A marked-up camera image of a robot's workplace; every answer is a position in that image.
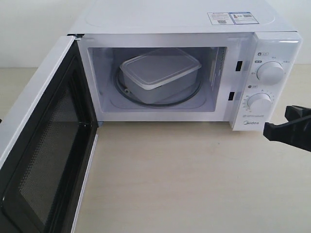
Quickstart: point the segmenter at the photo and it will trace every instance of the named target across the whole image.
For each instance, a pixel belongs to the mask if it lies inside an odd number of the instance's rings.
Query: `barcode sticker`
[[[229,12],[234,24],[259,24],[250,12]]]
[[[234,25],[228,12],[208,13],[212,25]]]

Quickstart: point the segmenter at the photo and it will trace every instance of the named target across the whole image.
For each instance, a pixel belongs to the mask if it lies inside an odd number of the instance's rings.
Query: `black clamp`
[[[263,135],[269,141],[286,143],[311,152],[311,108],[287,106],[287,123],[265,123]]]

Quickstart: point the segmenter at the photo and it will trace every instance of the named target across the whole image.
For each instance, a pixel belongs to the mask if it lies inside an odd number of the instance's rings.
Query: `control panel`
[[[256,49],[233,130],[262,131],[294,64],[301,44],[296,32],[255,33]]]

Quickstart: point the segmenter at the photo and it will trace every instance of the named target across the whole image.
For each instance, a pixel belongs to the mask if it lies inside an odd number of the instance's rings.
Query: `door hinge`
[[[81,40],[82,37],[84,36],[84,34],[68,34],[68,36],[69,35],[74,36],[75,40]]]

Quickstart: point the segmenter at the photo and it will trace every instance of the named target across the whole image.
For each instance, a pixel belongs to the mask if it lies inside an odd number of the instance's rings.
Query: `beige tabletop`
[[[0,118],[34,69],[0,69]],[[272,117],[311,107],[295,66]],[[311,153],[228,123],[119,122],[98,130],[76,233],[310,233]]]

